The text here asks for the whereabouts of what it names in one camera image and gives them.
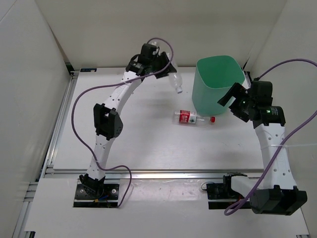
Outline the clear bottle blue cap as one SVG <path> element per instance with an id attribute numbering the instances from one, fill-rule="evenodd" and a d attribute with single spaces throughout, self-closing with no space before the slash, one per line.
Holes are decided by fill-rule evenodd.
<path id="1" fill-rule="evenodd" d="M 148 41 L 148 43 L 150 43 L 151 45 L 155 45 L 157 47 L 160 47 L 160 44 L 159 44 L 159 41 L 158 40 L 150 40 Z M 167 57 L 168 57 L 168 60 L 170 60 L 171 56 L 170 56 L 170 52 L 167 52 L 166 53 Z M 176 72 L 169 72 L 168 73 L 168 78 L 169 78 L 169 82 L 170 82 L 170 85 L 172 86 L 173 89 L 175 89 L 176 93 L 177 94 L 180 94 L 183 92 L 183 89 L 182 89 L 182 76 L 181 74 L 179 73 L 178 71 L 178 66 L 176 64 L 176 62 L 174 60 L 172 60 L 170 66 L 172 66 Z"/>

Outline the red label bottle red cap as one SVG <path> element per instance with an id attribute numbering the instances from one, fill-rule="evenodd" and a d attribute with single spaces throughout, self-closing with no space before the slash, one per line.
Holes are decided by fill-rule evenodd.
<path id="1" fill-rule="evenodd" d="M 205 126 L 214 124 L 216 117 L 202 116 L 196 111 L 176 110 L 173 113 L 173 121 L 182 125 Z"/>

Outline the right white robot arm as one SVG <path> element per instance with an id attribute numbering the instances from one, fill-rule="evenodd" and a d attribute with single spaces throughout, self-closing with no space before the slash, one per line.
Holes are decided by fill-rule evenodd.
<path id="1" fill-rule="evenodd" d="M 249 202 L 255 214 L 290 216 L 304 205 L 307 193 L 299 190 L 291 173 L 287 150 L 289 139 L 285 135 L 285 116 L 282 107 L 272 104 L 272 83 L 252 81 L 250 88 L 235 82 L 218 101 L 229 106 L 234 116 L 244 122 L 251 121 L 258 137 L 264 171 L 257 181 L 243 175 L 229 177 L 222 187 L 228 198 L 242 195 L 242 199 L 228 206 L 224 214 L 230 216 Z"/>

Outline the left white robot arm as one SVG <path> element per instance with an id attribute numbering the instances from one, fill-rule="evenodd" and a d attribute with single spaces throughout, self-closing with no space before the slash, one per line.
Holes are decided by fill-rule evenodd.
<path id="1" fill-rule="evenodd" d="M 112 94 L 93 108 L 96 129 L 95 147 L 90 148 L 92 161 L 80 181 L 85 191 L 94 199 L 103 197 L 105 191 L 106 162 L 115 139 L 123 130 L 120 114 L 129 97 L 149 76 L 161 78 L 176 72 L 166 52 L 160 52 L 156 39 L 145 43 L 141 52 L 133 56 L 125 69 L 120 83 Z"/>

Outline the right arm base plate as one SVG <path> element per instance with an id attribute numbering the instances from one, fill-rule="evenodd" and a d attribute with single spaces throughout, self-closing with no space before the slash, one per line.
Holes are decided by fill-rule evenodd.
<path id="1" fill-rule="evenodd" d="M 207 193 L 209 210 L 224 210 L 244 199 L 239 193 L 228 190 L 223 183 L 205 182 L 201 185 L 201 191 Z"/>

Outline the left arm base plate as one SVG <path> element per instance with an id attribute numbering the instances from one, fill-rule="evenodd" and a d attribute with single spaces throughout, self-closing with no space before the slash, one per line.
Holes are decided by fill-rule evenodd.
<path id="1" fill-rule="evenodd" d="M 74 208 L 117 208 L 120 185 L 118 180 L 106 181 L 97 193 L 89 191 L 79 180 L 74 193 Z"/>

